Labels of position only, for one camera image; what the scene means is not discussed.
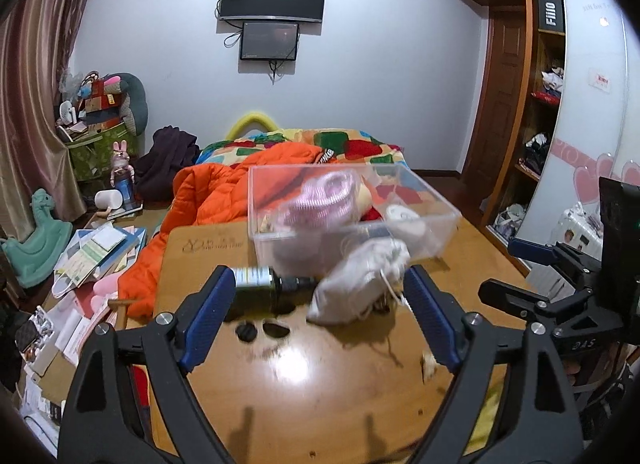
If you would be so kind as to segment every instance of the metal screw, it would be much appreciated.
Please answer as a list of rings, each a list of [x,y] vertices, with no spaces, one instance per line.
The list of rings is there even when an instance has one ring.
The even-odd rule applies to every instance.
[[[108,323],[98,323],[98,325],[95,326],[94,332],[98,336],[105,335],[107,332],[109,332],[109,324]]]
[[[535,321],[531,324],[531,331],[534,334],[541,336],[546,332],[546,329],[545,326],[542,325],[542,323],[538,323],[537,321]]]
[[[477,312],[470,312],[466,314],[466,320],[470,325],[478,325],[482,323],[482,315]]]
[[[158,325],[169,325],[174,320],[174,315],[170,312],[161,312],[156,316],[156,323]]]

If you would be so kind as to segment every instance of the curtain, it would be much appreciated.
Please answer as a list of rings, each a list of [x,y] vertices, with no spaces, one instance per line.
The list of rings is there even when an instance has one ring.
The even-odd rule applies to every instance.
[[[86,208],[55,132],[66,67],[86,0],[18,0],[0,25],[0,225],[24,240],[33,231],[31,195],[44,188],[58,218]]]

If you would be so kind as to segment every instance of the pink heart decal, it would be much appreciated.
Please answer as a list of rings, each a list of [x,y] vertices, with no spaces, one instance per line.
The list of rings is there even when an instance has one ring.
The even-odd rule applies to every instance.
[[[622,180],[634,186],[640,186],[640,166],[632,160],[625,164],[622,169]]]
[[[596,161],[597,178],[611,177],[613,171],[613,156],[611,154],[602,154]]]
[[[580,166],[574,171],[574,187],[578,200],[583,204],[590,204],[598,200],[598,178],[593,176],[586,167]]]

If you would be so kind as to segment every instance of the wooden door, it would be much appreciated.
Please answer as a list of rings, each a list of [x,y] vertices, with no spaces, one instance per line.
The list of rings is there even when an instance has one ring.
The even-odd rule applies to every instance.
[[[477,203],[494,191],[511,137],[524,66],[524,11],[494,12],[491,32],[484,98],[463,171],[463,181]]]

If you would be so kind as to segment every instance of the books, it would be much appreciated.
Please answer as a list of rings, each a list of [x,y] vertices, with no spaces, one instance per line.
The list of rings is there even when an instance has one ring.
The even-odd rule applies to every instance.
[[[97,230],[76,231],[55,267],[54,297],[61,298],[82,283],[99,280],[113,272],[123,256],[137,247],[146,235],[144,228],[134,232],[136,234],[126,232],[110,222]]]
[[[130,215],[135,213],[136,211],[140,211],[141,209],[142,209],[142,202],[140,202],[139,200],[135,200],[133,202],[126,202],[122,205],[122,207],[118,209],[114,209],[111,213],[109,213],[107,220],[113,220],[119,217],[123,217],[125,215]]]

